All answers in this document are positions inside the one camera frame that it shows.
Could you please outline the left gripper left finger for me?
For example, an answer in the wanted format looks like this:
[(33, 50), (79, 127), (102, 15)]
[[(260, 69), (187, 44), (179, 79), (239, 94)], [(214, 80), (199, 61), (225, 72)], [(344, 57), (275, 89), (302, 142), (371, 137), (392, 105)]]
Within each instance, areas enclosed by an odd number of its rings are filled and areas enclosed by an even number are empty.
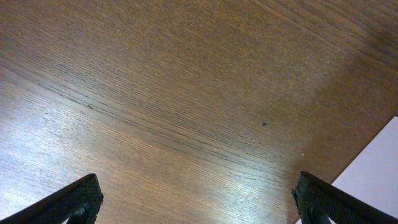
[(88, 174), (1, 223), (94, 223), (104, 195), (96, 174)]

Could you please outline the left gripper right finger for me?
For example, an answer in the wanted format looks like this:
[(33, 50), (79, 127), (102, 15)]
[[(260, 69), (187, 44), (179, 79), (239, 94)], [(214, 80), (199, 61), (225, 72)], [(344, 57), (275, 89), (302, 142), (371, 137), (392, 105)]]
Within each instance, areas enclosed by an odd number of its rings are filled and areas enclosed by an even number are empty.
[(298, 182), (292, 190), (292, 196), (303, 224), (397, 224), (397, 218), (305, 171), (301, 171)]

